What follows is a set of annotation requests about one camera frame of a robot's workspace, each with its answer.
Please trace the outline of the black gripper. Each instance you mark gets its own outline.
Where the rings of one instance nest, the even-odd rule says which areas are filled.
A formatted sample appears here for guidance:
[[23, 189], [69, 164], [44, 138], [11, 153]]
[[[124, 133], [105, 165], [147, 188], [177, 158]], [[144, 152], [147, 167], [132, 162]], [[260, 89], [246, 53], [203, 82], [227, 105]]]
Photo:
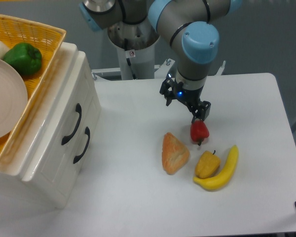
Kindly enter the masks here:
[[191, 123], [196, 120], [204, 121], [210, 112], [211, 103], [201, 101], [200, 96], [203, 87], [189, 90], [184, 88], [183, 82], [176, 82], [174, 79], [167, 77], [161, 84], [159, 93], [166, 99], [166, 106], [169, 106], [173, 100], [178, 100], [186, 105], [193, 117]]

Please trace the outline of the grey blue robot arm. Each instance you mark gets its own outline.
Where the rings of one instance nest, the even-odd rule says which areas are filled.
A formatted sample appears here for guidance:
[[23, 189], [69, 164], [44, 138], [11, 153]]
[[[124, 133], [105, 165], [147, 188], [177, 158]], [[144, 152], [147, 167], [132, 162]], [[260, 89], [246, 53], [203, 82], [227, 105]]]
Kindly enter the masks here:
[[236, 11], [239, 0], [83, 0], [79, 9], [94, 31], [106, 30], [122, 79], [154, 76], [155, 44], [164, 39], [179, 60], [160, 93], [178, 100], [193, 119], [205, 120], [211, 104], [200, 98], [220, 36], [212, 21]]

